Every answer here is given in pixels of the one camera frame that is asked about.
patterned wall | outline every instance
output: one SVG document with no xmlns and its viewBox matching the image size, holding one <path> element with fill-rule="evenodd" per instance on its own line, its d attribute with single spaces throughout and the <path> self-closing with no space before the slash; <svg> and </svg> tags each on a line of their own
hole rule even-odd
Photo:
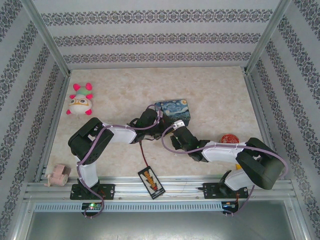
<svg viewBox="0 0 320 240">
<path fill-rule="evenodd" d="M 279 0 L 35 0 L 70 69 L 245 66 Z"/>
<path fill-rule="evenodd" d="M 0 0 L 0 240 L 32 182 L 64 76 L 19 0 Z"/>
<path fill-rule="evenodd" d="M 320 239 L 319 16 L 319 0 L 292 1 L 251 74 L 312 239 Z"/>
</svg>

stuffed toy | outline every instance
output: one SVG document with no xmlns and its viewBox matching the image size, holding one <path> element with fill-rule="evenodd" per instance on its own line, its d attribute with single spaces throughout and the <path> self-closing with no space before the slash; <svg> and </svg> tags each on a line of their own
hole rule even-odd
<svg viewBox="0 0 320 240">
<path fill-rule="evenodd" d="M 92 103 L 90 99 L 94 96 L 92 94 L 92 85 L 87 83 L 85 87 L 80 86 L 75 83 L 73 89 L 76 94 L 70 95 L 71 101 L 69 103 L 69 109 L 66 111 L 66 114 L 92 114 Z"/>
</svg>

marble-like surface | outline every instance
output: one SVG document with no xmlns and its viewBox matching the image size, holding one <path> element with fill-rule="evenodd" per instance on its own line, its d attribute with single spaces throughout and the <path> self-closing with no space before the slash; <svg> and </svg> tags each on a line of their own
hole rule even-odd
<svg viewBox="0 0 320 240">
<path fill-rule="evenodd" d="M 66 115 L 72 85 L 93 85 L 91 116 Z M 52 151 L 47 165 L 50 173 L 56 164 L 71 167 L 77 176 L 76 162 L 68 146 L 69 138 L 90 118 L 108 124 L 126 124 L 139 118 L 149 104 L 186 99 L 191 120 L 189 130 L 199 140 L 218 142 L 225 133 L 245 142 L 261 139 L 259 127 L 240 67 L 122 68 L 73 70 Z M 171 146 L 167 136 L 165 142 Z M 148 164 L 158 176 L 224 174 L 235 165 L 225 162 L 195 162 L 186 154 L 165 150 L 161 141 L 143 141 Z M 145 168 L 139 144 L 110 143 L 97 161 L 99 176 L 137 176 Z"/>
</svg>

red round object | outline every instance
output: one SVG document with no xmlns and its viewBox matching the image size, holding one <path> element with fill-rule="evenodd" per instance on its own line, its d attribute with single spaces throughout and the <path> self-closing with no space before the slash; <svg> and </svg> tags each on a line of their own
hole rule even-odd
<svg viewBox="0 0 320 240">
<path fill-rule="evenodd" d="M 227 133 L 222 136 L 220 143 L 222 144 L 238 144 L 240 143 L 239 138 L 236 135 Z"/>
</svg>

small painted box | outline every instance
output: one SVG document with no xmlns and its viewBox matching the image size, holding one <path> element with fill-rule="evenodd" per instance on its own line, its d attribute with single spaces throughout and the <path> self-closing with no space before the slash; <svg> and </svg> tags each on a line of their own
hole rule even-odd
<svg viewBox="0 0 320 240">
<path fill-rule="evenodd" d="M 190 121 L 190 112 L 188 108 L 187 100 L 170 100 L 170 101 L 159 101 L 155 103 L 163 114 L 166 115 L 170 122 L 173 123 L 178 120 L 182 120 L 185 126 L 189 125 Z"/>
</svg>

